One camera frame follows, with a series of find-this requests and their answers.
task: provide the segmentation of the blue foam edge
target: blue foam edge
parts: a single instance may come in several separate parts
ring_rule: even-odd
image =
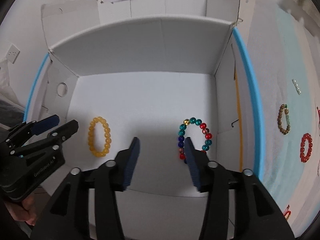
[[[41,71],[42,71],[42,69],[43,69],[43,67],[44,67],[44,64],[45,64],[45,62],[47,61],[48,57],[49,57],[49,53],[45,54],[45,56],[44,56],[44,58],[43,58],[43,60],[42,60],[42,62],[41,62],[41,65],[40,65],[40,67],[38,68],[38,72],[37,72],[37,74],[36,74],[36,76],[35,76],[35,79],[33,80],[33,84],[32,84],[32,86],[31,86],[31,90],[30,90],[30,93],[29,93],[29,98],[28,98],[28,101],[27,101],[27,105],[26,105],[26,108],[25,108],[25,110],[24,110],[24,116],[23,116],[23,120],[24,120],[24,121],[27,121],[28,112],[29,112],[29,107],[30,107],[30,103],[31,103],[31,99],[32,99],[32,96],[33,96],[33,93],[34,93],[36,84],[37,84],[37,82],[38,82],[40,73],[41,73]]]
[[[265,128],[264,128],[264,115],[263,107],[260,96],[260,90],[257,82],[256,75],[250,60],[249,53],[246,45],[244,44],[242,37],[237,28],[233,29],[233,35],[239,48],[239,52],[244,65],[245,73],[247,75],[247,81],[249,85],[253,122],[254,122],[254,165],[253,172],[256,174],[260,181],[263,180],[264,174],[264,160],[265,160]]]

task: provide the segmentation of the wall socket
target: wall socket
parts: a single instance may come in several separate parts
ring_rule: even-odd
[[[16,61],[19,53],[20,50],[18,50],[17,47],[12,44],[5,57],[13,64]]]

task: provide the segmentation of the blue bead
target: blue bead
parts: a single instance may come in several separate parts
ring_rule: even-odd
[[[185,130],[187,128],[187,126],[183,123],[180,125],[180,130]]]
[[[196,118],[191,117],[191,118],[190,118],[190,123],[195,123],[195,122],[196,122]]]
[[[201,125],[202,124],[202,120],[201,119],[198,119],[198,120],[196,120],[196,125]]]
[[[178,134],[179,134],[180,136],[184,136],[184,135],[186,134],[186,132],[185,132],[185,130],[180,130],[180,131],[178,132]]]
[[[212,140],[205,140],[204,144],[205,145],[212,145]]]
[[[204,145],[202,146],[202,149],[203,149],[204,151],[207,151],[207,150],[209,150],[209,146],[204,144]]]

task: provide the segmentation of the yellow bead bracelet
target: yellow bead bracelet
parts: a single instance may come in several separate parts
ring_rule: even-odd
[[[106,138],[106,143],[102,152],[98,152],[94,147],[94,127],[96,123],[100,122],[104,128],[104,137]],[[104,157],[109,153],[111,138],[110,138],[110,128],[106,121],[101,116],[95,117],[92,122],[90,122],[89,132],[88,132],[88,145],[92,154],[96,157]]]

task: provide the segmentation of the orange edge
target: orange edge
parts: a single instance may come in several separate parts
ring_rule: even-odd
[[[239,118],[239,131],[240,131],[240,160],[239,160],[239,171],[243,170],[243,136],[242,136],[242,119],[241,119],[241,108],[240,108],[240,96],[238,87],[237,71],[235,70],[235,80],[236,80],[236,96],[237,96],[237,112]]]

